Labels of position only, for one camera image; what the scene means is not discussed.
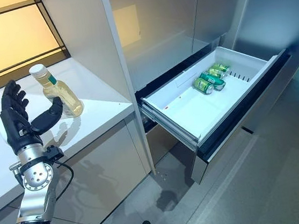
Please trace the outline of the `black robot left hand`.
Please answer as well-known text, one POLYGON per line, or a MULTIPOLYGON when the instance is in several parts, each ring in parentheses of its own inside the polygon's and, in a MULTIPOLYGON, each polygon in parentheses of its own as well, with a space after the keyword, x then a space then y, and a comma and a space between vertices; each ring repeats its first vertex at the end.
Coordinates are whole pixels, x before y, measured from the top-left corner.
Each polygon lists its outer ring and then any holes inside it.
POLYGON ((52 105, 42 114, 29 122, 26 106, 29 100, 26 92, 14 80, 6 83, 2 99, 0 117, 7 134, 7 143, 17 155, 25 146, 43 144, 41 135, 50 130, 61 118, 63 103, 54 97, 52 105))

